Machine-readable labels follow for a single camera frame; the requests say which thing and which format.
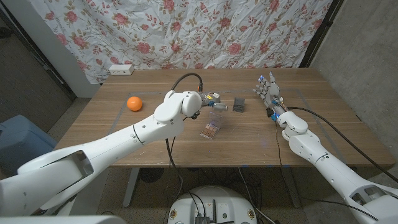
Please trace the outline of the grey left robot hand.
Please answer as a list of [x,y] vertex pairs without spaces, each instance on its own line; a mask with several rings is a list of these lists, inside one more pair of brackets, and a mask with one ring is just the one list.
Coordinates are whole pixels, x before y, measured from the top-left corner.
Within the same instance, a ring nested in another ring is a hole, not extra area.
[[199,93],[201,97],[201,106],[210,106],[216,111],[227,111],[228,106],[221,102],[221,97],[219,93]]

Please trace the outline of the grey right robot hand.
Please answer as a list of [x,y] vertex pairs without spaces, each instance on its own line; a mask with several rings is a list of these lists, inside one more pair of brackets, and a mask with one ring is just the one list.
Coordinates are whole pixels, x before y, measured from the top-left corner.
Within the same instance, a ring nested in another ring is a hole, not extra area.
[[273,121],[277,121],[279,116],[288,111],[283,104],[283,97],[280,95],[278,84],[275,82],[275,76],[269,72],[269,79],[261,75],[257,81],[258,85],[253,89],[253,92],[258,95],[266,106],[266,113]]

